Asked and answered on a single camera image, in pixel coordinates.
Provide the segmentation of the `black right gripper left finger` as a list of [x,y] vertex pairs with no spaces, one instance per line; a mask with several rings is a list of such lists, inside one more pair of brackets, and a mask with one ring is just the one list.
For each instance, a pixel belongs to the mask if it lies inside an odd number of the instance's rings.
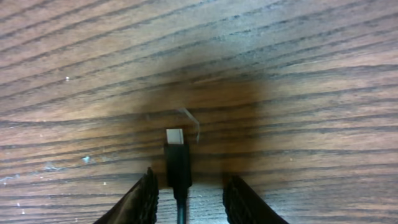
[[157,176],[149,167],[146,174],[94,224],[154,224],[158,200]]

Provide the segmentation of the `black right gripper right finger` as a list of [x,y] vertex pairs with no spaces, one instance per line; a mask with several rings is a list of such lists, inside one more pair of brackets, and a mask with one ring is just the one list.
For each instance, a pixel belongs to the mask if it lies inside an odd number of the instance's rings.
[[223,190],[229,224],[288,224],[239,176],[232,176]]

